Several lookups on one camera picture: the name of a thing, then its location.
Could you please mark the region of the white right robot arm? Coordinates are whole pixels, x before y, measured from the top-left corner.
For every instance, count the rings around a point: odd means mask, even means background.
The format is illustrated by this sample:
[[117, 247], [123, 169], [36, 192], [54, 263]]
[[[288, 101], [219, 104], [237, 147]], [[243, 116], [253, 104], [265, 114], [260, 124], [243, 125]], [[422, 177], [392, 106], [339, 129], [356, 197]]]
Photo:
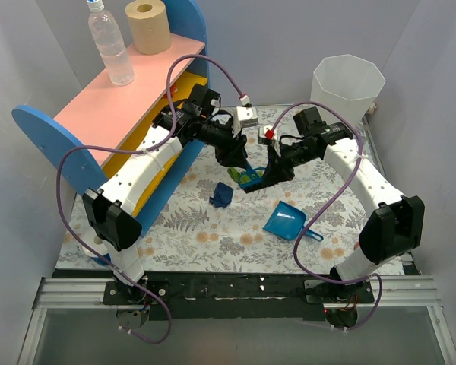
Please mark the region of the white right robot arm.
[[350, 189], [363, 206], [368, 220], [359, 234], [358, 247], [329, 274], [315, 278], [328, 283], [330, 296], [346, 302], [356, 284], [375, 275], [386, 262], [419, 246], [425, 205], [418, 196], [407, 197], [393, 187], [364, 156], [363, 140], [342, 116], [327, 124], [319, 114], [321, 103], [309, 101], [293, 119], [301, 141], [287, 147], [268, 146], [268, 165], [262, 185], [272, 186], [293, 178], [295, 167], [314, 159], [327, 163], [344, 181], [303, 228], [307, 232], [322, 214]]

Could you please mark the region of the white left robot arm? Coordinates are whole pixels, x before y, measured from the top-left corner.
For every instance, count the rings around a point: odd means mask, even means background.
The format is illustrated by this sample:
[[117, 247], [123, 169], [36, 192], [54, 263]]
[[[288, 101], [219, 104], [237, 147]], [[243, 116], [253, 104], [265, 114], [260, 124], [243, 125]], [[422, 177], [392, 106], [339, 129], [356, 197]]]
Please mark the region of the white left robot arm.
[[246, 137], [243, 128], [258, 123], [258, 115], [247, 96], [235, 108], [226, 123], [216, 118], [222, 114], [220, 95], [196, 84], [185, 100], [170, 103], [153, 120], [144, 139], [124, 165], [97, 189], [82, 195], [90, 231], [85, 242], [101, 240], [108, 254], [108, 265], [122, 283], [120, 294], [131, 304], [146, 296], [146, 285], [138, 239], [143, 230], [137, 215], [156, 189], [164, 172], [192, 141], [215, 148], [218, 163], [247, 170]]

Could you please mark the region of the blue plastic dustpan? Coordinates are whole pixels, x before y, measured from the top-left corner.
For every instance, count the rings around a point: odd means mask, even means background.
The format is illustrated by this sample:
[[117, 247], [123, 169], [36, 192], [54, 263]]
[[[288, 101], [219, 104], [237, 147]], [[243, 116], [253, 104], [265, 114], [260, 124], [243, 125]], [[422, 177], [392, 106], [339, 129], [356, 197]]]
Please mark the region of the blue plastic dustpan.
[[278, 202], [263, 230], [284, 240], [296, 240], [304, 229], [306, 214], [286, 202]]

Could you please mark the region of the blue hand brush black bristles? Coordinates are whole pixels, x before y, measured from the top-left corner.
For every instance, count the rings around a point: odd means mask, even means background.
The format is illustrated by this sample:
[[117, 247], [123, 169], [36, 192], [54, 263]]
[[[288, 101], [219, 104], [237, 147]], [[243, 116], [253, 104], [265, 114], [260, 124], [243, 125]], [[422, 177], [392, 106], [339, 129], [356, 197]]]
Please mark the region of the blue hand brush black bristles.
[[249, 168], [239, 174], [237, 183], [244, 192], [251, 192], [262, 183], [264, 172], [264, 167]]

